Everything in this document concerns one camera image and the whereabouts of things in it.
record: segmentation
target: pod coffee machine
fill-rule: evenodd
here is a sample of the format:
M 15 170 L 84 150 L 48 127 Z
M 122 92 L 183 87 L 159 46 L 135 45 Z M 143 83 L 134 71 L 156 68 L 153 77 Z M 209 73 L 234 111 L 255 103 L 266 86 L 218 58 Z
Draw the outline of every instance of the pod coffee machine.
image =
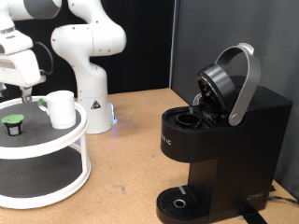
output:
M 239 53 L 247 76 L 229 77 L 225 67 Z M 265 208 L 292 102 L 259 87 L 260 74 L 252 46 L 228 48 L 199 72 L 193 106 L 164 112 L 161 150 L 190 171 L 187 185 L 159 195 L 163 223 L 211 223 Z

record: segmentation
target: black mat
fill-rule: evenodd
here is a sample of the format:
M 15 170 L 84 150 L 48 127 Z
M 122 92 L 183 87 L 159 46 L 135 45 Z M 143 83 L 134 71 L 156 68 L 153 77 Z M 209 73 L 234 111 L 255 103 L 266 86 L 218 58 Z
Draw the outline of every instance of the black mat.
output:
M 0 123 L 0 147 L 30 147 L 53 141 L 60 138 L 78 127 L 81 123 L 81 115 L 76 111 L 76 124 L 69 128 L 58 130 L 52 128 L 50 117 L 41 111 L 37 102 L 18 104 L 0 110 L 0 119 L 11 114 L 23 114 L 23 132 L 21 135 L 8 136 L 4 124 Z
M 81 155 L 72 147 L 37 158 L 0 160 L 0 195 L 32 198 L 50 194 L 81 173 Z

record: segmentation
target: coffee maker lid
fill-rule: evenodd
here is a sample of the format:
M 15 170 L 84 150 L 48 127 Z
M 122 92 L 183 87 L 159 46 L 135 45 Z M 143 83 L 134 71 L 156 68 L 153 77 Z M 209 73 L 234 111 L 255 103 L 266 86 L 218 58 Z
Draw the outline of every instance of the coffee maker lid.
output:
M 248 72 L 237 96 L 235 85 L 224 70 L 228 63 L 242 52 L 248 62 Z M 201 70 L 198 75 L 197 82 L 203 98 L 208 99 L 216 110 L 230 113 L 229 123 L 232 126 L 238 125 L 260 81 L 261 64 L 254 48 L 244 43 L 230 47 L 219 56 L 214 64 Z

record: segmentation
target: coffee maker handle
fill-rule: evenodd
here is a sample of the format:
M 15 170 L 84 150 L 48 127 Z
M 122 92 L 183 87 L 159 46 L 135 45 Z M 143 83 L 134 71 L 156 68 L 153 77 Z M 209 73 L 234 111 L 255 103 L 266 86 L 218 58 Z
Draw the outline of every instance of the coffee maker handle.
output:
M 248 72 L 242 90 L 239 93 L 233 110 L 229 117 L 232 126 L 238 125 L 249 107 L 252 96 L 259 84 L 261 77 L 260 59 L 254 52 L 254 48 L 245 43 L 226 49 L 215 62 L 216 65 L 225 70 L 227 64 L 239 53 L 244 52 L 248 62 Z

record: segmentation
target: cable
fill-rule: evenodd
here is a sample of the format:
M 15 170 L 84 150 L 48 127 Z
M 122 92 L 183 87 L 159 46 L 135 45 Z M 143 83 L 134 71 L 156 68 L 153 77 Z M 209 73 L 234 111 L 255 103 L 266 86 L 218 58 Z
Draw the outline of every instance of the cable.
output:
M 294 203 L 294 204 L 299 205 L 299 202 L 296 201 L 295 199 L 281 198 L 281 197 L 278 197 L 278 196 L 271 196 L 271 197 L 268 198 L 268 201 L 273 201 L 273 200 L 286 200 L 290 203 Z
M 51 75 L 51 74 L 53 73 L 53 71 L 54 71 L 54 60 L 53 60 L 53 56 L 52 56 L 52 54 L 50 53 L 50 50 L 49 50 L 44 44 L 42 44 L 42 43 L 40 43 L 40 42 L 35 42 L 35 45 L 40 45 L 41 47 L 43 47 L 43 48 L 46 50 L 46 52 L 49 54 L 49 56 L 50 56 L 50 65 L 51 65 L 50 71 L 49 71 L 49 72 L 46 72 L 46 71 L 44 71 L 44 70 L 42 70 L 42 69 L 39 70 L 40 75 L 49 76 L 49 75 Z

